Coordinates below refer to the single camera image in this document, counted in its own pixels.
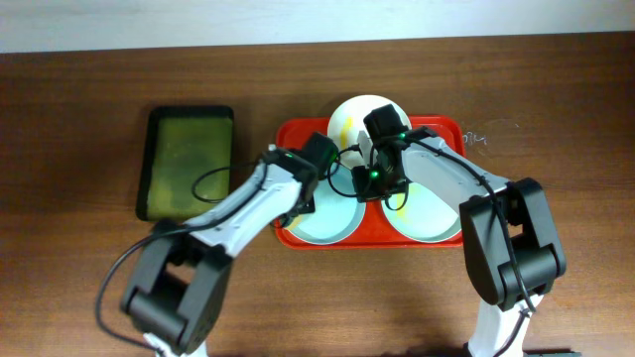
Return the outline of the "cream white plate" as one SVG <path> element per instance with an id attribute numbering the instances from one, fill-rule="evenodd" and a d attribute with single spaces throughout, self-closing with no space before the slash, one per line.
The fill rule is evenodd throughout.
<path id="1" fill-rule="evenodd" d="M 368 94 L 352 97 L 339 105 L 328 121 L 327 135 L 340 151 L 358 145 L 358 133 L 361 130 L 368 133 L 363 119 L 372 110 L 386 105 L 392 105 L 398 113 L 401 123 L 409 130 L 412 129 L 408 115 L 397 103 L 383 96 Z M 341 154 L 340 163 L 351 170 L 359 166 L 366 167 L 358 151 L 348 151 Z"/>

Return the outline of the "light blue plate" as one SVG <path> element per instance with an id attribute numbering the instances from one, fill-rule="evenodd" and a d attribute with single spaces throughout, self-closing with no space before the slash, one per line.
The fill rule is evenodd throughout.
<path id="1" fill-rule="evenodd" d="M 312 245 L 330 245 L 350 236 L 361 224 L 366 204 L 356 198 L 335 192 L 333 184 L 342 193 L 352 193 L 352 175 L 349 169 L 333 166 L 330 179 L 320 180 L 314 191 L 314 207 L 311 213 L 294 218 L 286 231 L 303 242 Z"/>

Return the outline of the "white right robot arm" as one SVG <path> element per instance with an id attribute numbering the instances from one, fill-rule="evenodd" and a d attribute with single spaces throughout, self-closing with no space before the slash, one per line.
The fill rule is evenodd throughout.
<path id="1" fill-rule="evenodd" d="M 537 305 L 567 267 L 564 249 L 541 185 L 512 181 L 470 162 L 434 130 L 402 121 L 392 104 L 363 117 L 357 146 L 364 163 L 353 168 L 360 201 L 387 202 L 424 186 L 459 218 L 465 267 L 481 298 L 468 356 L 520 356 Z"/>

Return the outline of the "red plastic tray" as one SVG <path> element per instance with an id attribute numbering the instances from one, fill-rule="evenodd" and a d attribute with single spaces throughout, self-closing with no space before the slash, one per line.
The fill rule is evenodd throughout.
<path id="1" fill-rule="evenodd" d="M 443 115 L 410 115 L 414 128 L 427 126 L 444 138 L 455 152 L 465 157 L 465 144 L 459 125 L 451 118 Z M 327 117 L 294 118 L 284 122 L 278 129 L 275 144 L 285 148 L 300 148 L 313 132 L 326 133 Z M 366 204 L 363 219 L 351 235 L 338 243 L 315 245 L 303 242 L 292 232 L 276 227 L 274 232 L 281 243 L 296 250 L 319 249 L 382 249 L 382 248 L 446 248 L 461 247 L 462 233 L 451 233 L 442 242 L 417 242 L 395 230 L 387 220 L 379 202 Z"/>

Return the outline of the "black tray with green liquid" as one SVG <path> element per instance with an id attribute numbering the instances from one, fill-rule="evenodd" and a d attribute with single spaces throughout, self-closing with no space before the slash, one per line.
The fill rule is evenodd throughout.
<path id="1" fill-rule="evenodd" d="M 234 113 L 226 105 L 164 105 L 148 114 L 135 213 L 187 220 L 228 195 Z"/>

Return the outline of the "light green plate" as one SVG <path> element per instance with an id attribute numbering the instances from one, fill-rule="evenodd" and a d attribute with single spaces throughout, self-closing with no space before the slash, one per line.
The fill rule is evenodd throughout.
<path id="1" fill-rule="evenodd" d="M 412 182 L 408 193 L 381 202 L 388 223 L 403 236 L 421 243 L 441 243 L 460 232 L 458 214 L 426 187 Z"/>

